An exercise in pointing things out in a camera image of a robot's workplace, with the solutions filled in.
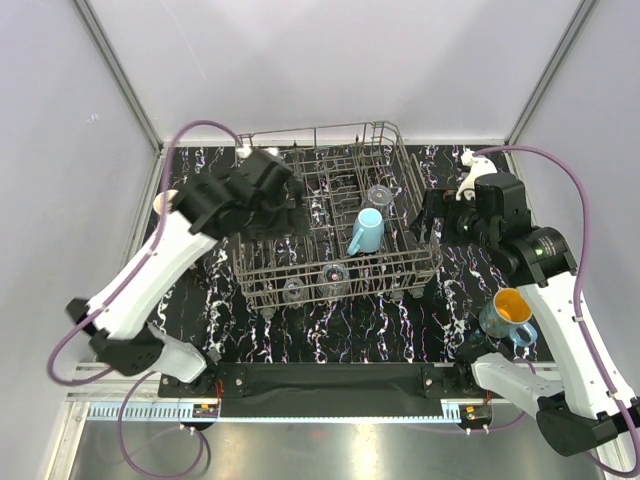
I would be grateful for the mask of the clear glass cup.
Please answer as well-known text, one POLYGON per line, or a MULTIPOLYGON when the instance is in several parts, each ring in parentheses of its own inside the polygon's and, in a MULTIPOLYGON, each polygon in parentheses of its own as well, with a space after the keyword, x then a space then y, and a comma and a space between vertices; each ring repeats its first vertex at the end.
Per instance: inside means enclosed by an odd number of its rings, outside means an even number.
POLYGON ((291 305, 302 305, 308 299, 308 288, 305 282, 298 278, 289 278, 283 287, 282 299, 291 305))
POLYGON ((341 263, 324 265, 316 281, 316 291, 322 299, 334 299, 348 295, 350 275, 345 265, 341 263))
POLYGON ((389 207, 393 198, 394 196, 391 190, 380 184, 373 185, 367 192, 367 201, 373 208, 377 209, 389 207))

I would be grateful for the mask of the light blue ceramic mug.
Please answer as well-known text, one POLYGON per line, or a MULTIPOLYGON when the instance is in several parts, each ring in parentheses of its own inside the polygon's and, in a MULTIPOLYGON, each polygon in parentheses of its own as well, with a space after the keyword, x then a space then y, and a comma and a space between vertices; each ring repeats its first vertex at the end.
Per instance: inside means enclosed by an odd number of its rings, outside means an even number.
POLYGON ((383 241, 385 226, 382 214, 375 208, 362 209, 354 222, 352 238, 347 248, 347 255, 358 253, 375 253, 383 241))

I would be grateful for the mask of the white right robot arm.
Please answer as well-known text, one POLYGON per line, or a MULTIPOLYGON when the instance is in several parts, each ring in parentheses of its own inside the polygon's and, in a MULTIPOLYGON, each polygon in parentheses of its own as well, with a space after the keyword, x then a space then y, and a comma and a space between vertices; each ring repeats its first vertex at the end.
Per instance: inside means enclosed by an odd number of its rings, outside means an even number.
POLYGON ((533 224, 524 184, 498 172, 470 176, 457 191, 424 195, 412 233, 427 240, 434 221, 442 240, 476 244, 507 277, 509 286, 479 314, 479 328, 458 350, 453 385, 465 397, 490 391, 535 419, 553 450, 569 457, 601 447, 619 434, 638 435, 639 398, 618 374, 579 286, 579 264, 564 236, 533 224), (535 334, 520 334, 530 321, 552 353, 559 380, 519 367, 487 340, 509 338, 528 346, 535 334))

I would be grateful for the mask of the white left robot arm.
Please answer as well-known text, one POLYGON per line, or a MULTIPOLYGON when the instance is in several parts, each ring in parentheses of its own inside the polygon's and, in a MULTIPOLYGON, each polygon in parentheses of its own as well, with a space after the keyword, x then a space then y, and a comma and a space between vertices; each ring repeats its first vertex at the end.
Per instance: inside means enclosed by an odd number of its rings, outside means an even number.
POLYGON ((124 376, 155 370, 194 397, 209 394, 215 373, 192 344, 152 326, 148 317, 167 290, 221 241, 271 240, 306 234, 306 188, 276 148, 237 151, 224 173, 201 173, 159 197, 162 218, 153 237, 89 300, 73 299, 69 315, 89 334, 97 359, 124 376))

